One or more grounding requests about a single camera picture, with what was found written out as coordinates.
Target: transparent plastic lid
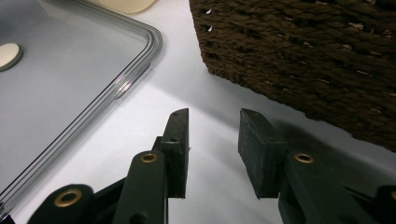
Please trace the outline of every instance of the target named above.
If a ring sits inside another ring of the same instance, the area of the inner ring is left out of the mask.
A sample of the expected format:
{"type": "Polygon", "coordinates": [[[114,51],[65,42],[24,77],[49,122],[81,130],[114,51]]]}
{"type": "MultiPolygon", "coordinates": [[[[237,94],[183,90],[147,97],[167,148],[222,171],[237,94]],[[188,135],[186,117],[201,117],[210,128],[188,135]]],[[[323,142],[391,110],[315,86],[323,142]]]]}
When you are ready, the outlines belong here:
{"type": "Polygon", "coordinates": [[[154,28],[84,1],[2,0],[0,46],[21,60],[0,72],[0,216],[79,132],[146,71],[154,28]]]}

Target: beige object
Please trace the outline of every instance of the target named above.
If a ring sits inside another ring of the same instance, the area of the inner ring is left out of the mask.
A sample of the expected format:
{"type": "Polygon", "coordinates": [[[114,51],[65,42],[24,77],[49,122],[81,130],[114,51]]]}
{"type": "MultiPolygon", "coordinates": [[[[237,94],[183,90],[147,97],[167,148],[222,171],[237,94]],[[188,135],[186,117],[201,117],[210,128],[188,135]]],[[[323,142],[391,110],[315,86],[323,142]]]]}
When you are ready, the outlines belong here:
{"type": "Polygon", "coordinates": [[[89,0],[122,13],[135,13],[149,7],[155,0],[89,0]]]}
{"type": "Polygon", "coordinates": [[[21,58],[21,48],[17,44],[8,43],[0,46],[0,72],[14,66],[21,58]]]}

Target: black plastic mount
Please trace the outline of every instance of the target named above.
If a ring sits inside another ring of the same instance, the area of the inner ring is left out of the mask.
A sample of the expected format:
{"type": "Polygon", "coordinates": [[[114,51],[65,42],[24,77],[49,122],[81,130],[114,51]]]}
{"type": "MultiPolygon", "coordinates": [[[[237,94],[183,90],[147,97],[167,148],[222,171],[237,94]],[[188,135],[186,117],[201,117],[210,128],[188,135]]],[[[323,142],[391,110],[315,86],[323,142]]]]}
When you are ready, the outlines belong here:
{"type": "Polygon", "coordinates": [[[374,199],[346,189],[321,158],[289,148],[260,113],[242,109],[238,151],[258,198],[277,198],[286,224],[396,223],[396,187],[374,199]]]}
{"type": "Polygon", "coordinates": [[[58,189],[35,211],[29,224],[167,223],[168,198],[186,195],[189,150],[186,108],[171,114],[152,150],[134,156],[124,179],[96,193],[85,185],[58,189]]]}

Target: white table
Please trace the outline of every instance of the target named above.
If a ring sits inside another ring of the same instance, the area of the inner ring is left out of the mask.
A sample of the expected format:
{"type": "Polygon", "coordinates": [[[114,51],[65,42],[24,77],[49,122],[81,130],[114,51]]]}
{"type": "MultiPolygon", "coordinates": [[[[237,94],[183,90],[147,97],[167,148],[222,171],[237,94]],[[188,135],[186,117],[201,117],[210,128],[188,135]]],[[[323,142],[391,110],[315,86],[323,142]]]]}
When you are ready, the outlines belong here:
{"type": "Polygon", "coordinates": [[[11,212],[18,224],[27,222],[44,199],[62,186],[85,184],[98,191],[125,177],[133,156],[150,150],[156,136],[163,135],[169,115],[185,107],[190,109],[191,147],[187,197],[169,200],[171,224],[282,223],[276,199],[256,198],[237,152],[241,108],[264,114],[281,132],[287,127],[304,130],[330,147],[325,150],[342,155],[337,166],[354,158],[357,162],[346,173],[355,175],[362,185],[370,185],[373,178],[377,184],[393,181],[396,185],[396,154],[209,75],[187,0],[157,0],[129,16],[162,32],[160,55],[11,212]]]}

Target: brown wicker basket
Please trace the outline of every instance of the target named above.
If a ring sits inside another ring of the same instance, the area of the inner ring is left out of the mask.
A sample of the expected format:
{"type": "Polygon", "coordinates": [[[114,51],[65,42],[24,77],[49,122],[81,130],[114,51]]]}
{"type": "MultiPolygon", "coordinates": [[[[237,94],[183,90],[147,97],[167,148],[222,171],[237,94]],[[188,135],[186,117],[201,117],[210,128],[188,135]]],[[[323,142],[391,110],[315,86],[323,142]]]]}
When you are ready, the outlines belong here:
{"type": "Polygon", "coordinates": [[[190,0],[211,74],[396,151],[395,0],[190,0]]]}

